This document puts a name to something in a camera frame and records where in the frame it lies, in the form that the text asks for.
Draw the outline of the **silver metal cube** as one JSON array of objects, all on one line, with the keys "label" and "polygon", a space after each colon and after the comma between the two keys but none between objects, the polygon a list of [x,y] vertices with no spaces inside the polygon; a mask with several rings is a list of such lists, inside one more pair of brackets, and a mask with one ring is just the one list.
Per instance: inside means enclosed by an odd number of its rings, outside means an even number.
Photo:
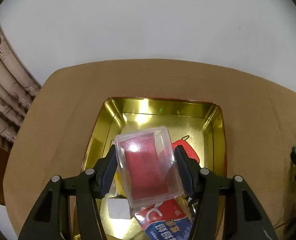
[{"label": "silver metal cube", "polygon": [[113,219],[132,219],[133,209],[123,197],[112,197],[107,200],[108,215]]}]

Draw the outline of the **blue red clear card box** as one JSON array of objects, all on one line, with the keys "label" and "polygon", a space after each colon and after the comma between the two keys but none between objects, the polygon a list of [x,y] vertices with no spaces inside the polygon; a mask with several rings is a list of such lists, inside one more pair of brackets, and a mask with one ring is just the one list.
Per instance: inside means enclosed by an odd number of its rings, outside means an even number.
[{"label": "blue red clear card box", "polygon": [[175,199],[145,207],[134,217],[149,239],[186,240],[192,228],[191,220]]}]

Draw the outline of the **red rounded plastic case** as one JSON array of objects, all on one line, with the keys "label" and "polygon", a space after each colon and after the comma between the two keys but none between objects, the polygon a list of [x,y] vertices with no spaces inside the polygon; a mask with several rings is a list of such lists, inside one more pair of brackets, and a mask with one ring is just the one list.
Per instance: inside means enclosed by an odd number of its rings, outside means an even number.
[{"label": "red rounded plastic case", "polygon": [[192,146],[187,142],[189,135],[183,136],[181,139],[176,140],[172,143],[172,148],[175,150],[175,148],[179,145],[183,146],[185,152],[187,153],[187,156],[191,159],[194,159],[197,161],[197,163],[200,163],[200,159],[198,155],[196,154],[195,150],[192,148]]}]

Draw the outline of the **clear box with red cloth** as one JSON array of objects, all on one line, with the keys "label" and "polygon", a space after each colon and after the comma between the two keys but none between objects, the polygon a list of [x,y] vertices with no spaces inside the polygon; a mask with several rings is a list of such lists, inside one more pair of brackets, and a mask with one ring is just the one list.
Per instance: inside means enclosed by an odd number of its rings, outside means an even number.
[{"label": "clear box with red cloth", "polygon": [[119,134],[114,143],[122,185],[131,208],[151,206],[184,193],[165,126]]}]

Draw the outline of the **yellow wooden cube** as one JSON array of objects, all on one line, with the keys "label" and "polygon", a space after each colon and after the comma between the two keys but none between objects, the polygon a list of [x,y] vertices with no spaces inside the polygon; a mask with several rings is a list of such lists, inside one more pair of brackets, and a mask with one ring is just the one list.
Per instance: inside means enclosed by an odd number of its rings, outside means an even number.
[{"label": "yellow wooden cube", "polygon": [[126,198],[126,193],[124,191],[123,184],[122,184],[121,174],[119,172],[115,173],[114,180],[115,180],[117,195]]}]

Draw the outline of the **red toffee tin box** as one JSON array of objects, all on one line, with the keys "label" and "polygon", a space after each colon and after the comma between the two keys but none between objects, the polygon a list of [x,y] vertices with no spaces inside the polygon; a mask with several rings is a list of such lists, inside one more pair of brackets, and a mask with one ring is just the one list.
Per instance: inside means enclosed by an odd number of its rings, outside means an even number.
[{"label": "red toffee tin box", "polygon": [[227,175],[222,110],[214,103],[170,99],[111,98],[97,117],[82,169],[104,157],[116,135],[165,126],[172,141],[185,138],[216,175]]}]

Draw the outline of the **beige patterned curtain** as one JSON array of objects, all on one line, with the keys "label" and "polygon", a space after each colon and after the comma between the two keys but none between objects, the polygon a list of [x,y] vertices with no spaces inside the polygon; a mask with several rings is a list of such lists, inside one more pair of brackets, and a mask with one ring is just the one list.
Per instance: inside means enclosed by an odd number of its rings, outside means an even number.
[{"label": "beige patterned curtain", "polygon": [[10,152],[40,85],[13,52],[0,26],[0,148]]}]

